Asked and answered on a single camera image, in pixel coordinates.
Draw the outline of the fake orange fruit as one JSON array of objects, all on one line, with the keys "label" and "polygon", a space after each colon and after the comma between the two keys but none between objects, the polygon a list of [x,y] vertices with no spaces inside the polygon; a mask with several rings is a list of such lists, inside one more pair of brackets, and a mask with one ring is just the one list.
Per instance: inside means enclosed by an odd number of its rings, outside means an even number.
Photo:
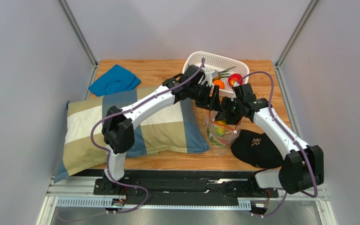
[{"label": "fake orange fruit", "polygon": [[224,82],[221,81],[221,80],[214,80],[212,83],[213,83],[214,85],[219,86],[219,88],[222,89],[222,90],[225,89],[225,84],[224,84]]}]

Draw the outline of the fake red apple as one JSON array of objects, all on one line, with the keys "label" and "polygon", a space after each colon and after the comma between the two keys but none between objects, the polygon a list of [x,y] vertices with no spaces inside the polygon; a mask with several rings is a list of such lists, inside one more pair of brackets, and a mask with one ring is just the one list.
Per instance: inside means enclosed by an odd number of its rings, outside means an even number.
[{"label": "fake red apple", "polygon": [[228,77],[228,84],[230,85],[230,87],[233,87],[235,83],[239,85],[243,84],[242,75],[234,73]]}]

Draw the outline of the fake brown potato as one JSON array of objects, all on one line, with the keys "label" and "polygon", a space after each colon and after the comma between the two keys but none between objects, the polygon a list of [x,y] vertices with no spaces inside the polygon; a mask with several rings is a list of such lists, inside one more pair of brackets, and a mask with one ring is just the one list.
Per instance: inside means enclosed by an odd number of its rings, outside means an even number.
[{"label": "fake brown potato", "polygon": [[221,78],[221,74],[218,71],[213,71],[211,74],[212,80],[219,80]]}]

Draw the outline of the clear orange zip bag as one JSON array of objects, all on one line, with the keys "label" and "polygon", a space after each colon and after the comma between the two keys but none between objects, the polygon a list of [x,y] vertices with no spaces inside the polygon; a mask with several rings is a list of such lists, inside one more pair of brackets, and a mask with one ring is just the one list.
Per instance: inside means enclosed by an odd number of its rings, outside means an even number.
[{"label": "clear orange zip bag", "polygon": [[228,152],[231,151],[230,150],[231,145],[234,143],[236,138],[238,138],[238,136],[240,134],[240,130],[241,130],[241,122],[242,122],[242,120],[240,120],[238,122],[238,124],[236,124],[236,125],[227,124],[227,126],[226,126],[226,134],[224,136],[218,136],[218,135],[215,134],[215,131],[214,131],[215,124],[216,124],[216,115],[217,115],[217,112],[215,112],[215,111],[209,111],[208,112],[207,117],[205,118],[205,121],[203,123],[204,131],[206,132],[207,138],[209,137],[210,134],[212,134],[212,135],[215,135],[215,136],[217,136],[217,137],[219,137],[221,139],[226,140],[228,146],[224,147],[224,148],[217,148],[209,141],[209,143],[211,144],[211,147],[210,147],[211,153],[213,155],[215,155],[215,156],[224,156]]}]

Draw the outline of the fake green onion stalk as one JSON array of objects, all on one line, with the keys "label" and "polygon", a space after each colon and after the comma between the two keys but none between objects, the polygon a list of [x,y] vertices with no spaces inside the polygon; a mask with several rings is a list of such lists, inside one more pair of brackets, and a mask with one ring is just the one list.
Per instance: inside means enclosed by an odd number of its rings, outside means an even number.
[{"label": "fake green onion stalk", "polygon": [[[189,76],[193,75],[198,70],[198,68],[199,67],[197,67],[196,65],[188,65],[187,69],[191,69],[191,72],[188,73]],[[235,68],[235,67],[231,67],[231,68],[223,70],[223,71],[218,71],[218,70],[217,71],[221,74],[221,77],[229,77],[231,75],[230,70],[233,68]],[[203,71],[204,73],[208,72],[208,70],[204,70],[204,69],[201,69],[201,71]]]}]

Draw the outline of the fake watermelon slice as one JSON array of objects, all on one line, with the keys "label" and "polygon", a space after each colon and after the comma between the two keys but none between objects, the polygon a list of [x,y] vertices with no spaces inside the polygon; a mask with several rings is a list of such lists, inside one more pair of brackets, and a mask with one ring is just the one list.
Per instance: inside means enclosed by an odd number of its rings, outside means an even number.
[{"label": "fake watermelon slice", "polygon": [[228,146],[225,139],[221,139],[215,135],[210,134],[208,139],[217,148],[224,148]]}]

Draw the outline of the checked blue beige pillow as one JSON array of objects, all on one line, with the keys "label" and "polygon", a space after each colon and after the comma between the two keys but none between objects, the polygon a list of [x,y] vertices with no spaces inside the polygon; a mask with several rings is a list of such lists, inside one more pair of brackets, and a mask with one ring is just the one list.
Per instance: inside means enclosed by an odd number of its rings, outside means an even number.
[{"label": "checked blue beige pillow", "polygon": [[[63,156],[53,181],[105,163],[106,151],[97,148],[90,139],[94,125],[107,115],[110,107],[128,106],[155,90],[156,87],[144,87],[69,103]],[[197,124],[193,101],[186,99],[143,121],[135,130],[135,143],[126,156],[142,157],[165,150],[197,154],[209,148]]]}]

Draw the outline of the fake yellow green fruit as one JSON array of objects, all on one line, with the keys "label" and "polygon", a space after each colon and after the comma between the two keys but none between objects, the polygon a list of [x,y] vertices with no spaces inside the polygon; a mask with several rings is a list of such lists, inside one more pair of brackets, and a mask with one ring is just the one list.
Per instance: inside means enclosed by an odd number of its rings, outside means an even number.
[{"label": "fake yellow green fruit", "polygon": [[215,134],[218,136],[224,136],[226,134],[227,123],[225,120],[217,120],[215,124]]}]

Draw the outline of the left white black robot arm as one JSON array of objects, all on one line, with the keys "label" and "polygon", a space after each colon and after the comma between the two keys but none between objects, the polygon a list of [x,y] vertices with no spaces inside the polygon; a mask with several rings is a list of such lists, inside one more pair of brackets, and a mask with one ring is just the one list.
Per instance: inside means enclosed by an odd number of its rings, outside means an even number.
[{"label": "left white black robot arm", "polygon": [[154,92],[121,109],[112,106],[106,115],[102,134],[107,148],[105,176],[110,182],[124,177],[126,152],[135,143],[134,129],[158,111],[187,98],[196,106],[220,111],[218,91],[211,96],[213,75],[217,71],[205,72],[203,67],[190,65],[182,74],[165,80]]}]

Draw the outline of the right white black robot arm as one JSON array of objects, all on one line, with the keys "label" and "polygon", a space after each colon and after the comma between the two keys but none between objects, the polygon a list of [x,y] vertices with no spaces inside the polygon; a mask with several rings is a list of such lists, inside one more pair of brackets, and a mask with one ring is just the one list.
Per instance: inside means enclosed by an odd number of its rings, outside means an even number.
[{"label": "right white black robot arm", "polygon": [[279,170],[256,172],[253,180],[259,188],[282,189],[288,194],[305,193],[314,189],[310,197],[318,195],[317,188],[324,182],[323,150],[299,138],[280,119],[270,100],[256,98],[249,83],[235,86],[233,97],[221,101],[222,112],[217,118],[230,124],[248,118],[260,127],[274,143],[283,161]]}]

